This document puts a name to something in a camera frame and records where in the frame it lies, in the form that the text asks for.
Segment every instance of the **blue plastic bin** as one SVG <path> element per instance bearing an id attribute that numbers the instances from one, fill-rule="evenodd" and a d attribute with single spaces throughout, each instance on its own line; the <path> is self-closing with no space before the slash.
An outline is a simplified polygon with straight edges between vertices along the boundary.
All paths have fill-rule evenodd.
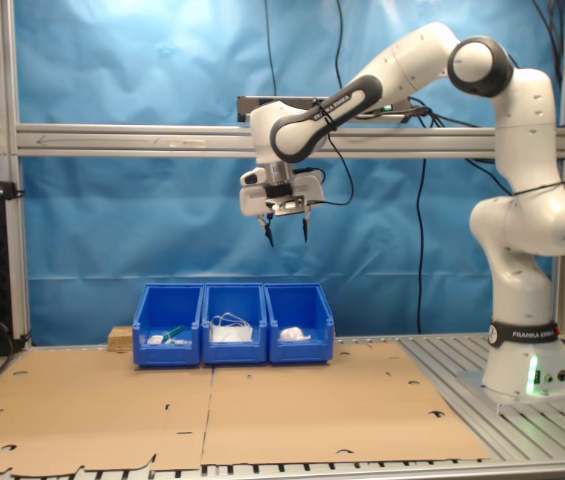
<path id="1" fill-rule="evenodd" d="M 204 289 L 202 315 L 202 360 L 207 365 L 264 363 L 267 351 L 267 321 L 261 283 L 216 283 Z M 230 312 L 253 327 L 252 342 L 211 342 L 211 319 Z"/>
<path id="2" fill-rule="evenodd" d="M 133 319 L 133 361 L 140 367 L 172 367 L 200 363 L 200 317 L 204 285 L 147 284 Z M 148 345 L 152 335 L 161 335 L 179 325 L 186 329 L 174 338 L 186 345 Z"/>
<path id="3" fill-rule="evenodd" d="M 271 363 L 325 363 L 333 358 L 333 314 L 319 283 L 265 285 Z M 280 332 L 299 327 L 310 340 L 282 342 Z"/>

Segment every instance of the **blue fabric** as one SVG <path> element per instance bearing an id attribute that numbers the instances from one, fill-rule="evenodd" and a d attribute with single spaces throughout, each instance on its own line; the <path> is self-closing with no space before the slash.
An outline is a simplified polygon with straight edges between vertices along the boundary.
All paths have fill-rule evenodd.
<path id="1" fill-rule="evenodd" d="M 23 122 L 234 125 L 238 95 L 271 94 L 264 4 L 256 0 L 16 0 Z M 342 0 L 342 80 L 431 21 L 487 35 L 521 66 L 552 72 L 531 2 Z M 279 95 L 338 90 L 334 0 L 270 0 Z M 488 100 L 448 82 L 418 94 L 434 110 L 493 124 Z M 339 162 L 328 199 L 347 198 Z M 345 208 L 274 220 L 276 247 L 244 218 L 239 176 L 253 159 L 25 158 L 33 339 L 104 342 L 129 325 L 147 282 L 320 282 L 339 335 L 415 332 L 420 160 L 351 160 Z M 463 160 L 430 161 L 422 197 L 425 332 L 485 331 L 491 280 L 471 209 L 500 195 Z"/>

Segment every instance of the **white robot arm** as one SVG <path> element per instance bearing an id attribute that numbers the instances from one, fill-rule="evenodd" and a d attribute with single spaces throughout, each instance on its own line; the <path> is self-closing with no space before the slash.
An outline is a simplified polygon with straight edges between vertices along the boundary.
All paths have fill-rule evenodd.
<path id="1" fill-rule="evenodd" d="M 483 384 L 505 401 L 565 395 L 565 346 L 553 320 L 550 281 L 535 261 L 535 255 L 565 255 L 553 90 L 543 72 L 514 68 L 495 41 L 459 42 L 445 25 L 429 24 L 388 47 L 310 110 L 282 102 L 254 110 L 257 166 L 241 178 L 242 213 L 258 216 L 270 239 L 265 215 L 269 223 L 274 215 L 308 216 L 323 201 L 320 178 L 294 174 L 292 164 L 321 148 L 325 136 L 352 117 L 447 76 L 459 90 L 493 102 L 496 167 L 514 192 L 480 202 L 470 219 L 493 277 L 492 348 Z"/>

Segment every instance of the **perforated metal surface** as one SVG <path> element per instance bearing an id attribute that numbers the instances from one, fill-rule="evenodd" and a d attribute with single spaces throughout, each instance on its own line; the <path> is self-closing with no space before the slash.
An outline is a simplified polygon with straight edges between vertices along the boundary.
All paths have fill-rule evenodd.
<path id="1" fill-rule="evenodd" d="M 343 338 L 343 343 L 397 341 L 430 376 L 440 394 L 489 448 L 492 458 L 478 461 L 336 464 L 235 465 L 194 471 L 140 470 L 84 472 L 58 480 L 166 480 L 172 478 L 565 478 L 565 402 L 507 407 L 501 415 L 461 383 L 462 371 L 481 371 L 486 363 L 486 336 Z M 10 480 L 8 474 L 0 480 Z"/>

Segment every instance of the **cardboard floor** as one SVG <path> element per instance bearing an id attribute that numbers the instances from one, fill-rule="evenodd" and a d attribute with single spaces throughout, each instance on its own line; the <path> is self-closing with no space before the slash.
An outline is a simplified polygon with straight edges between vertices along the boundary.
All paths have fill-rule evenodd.
<path id="1" fill-rule="evenodd" d="M 33 351 L 0 377 L 0 472 L 488 458 L 397 344 L 330 365 L 138 370 L 132 354 Z"/>

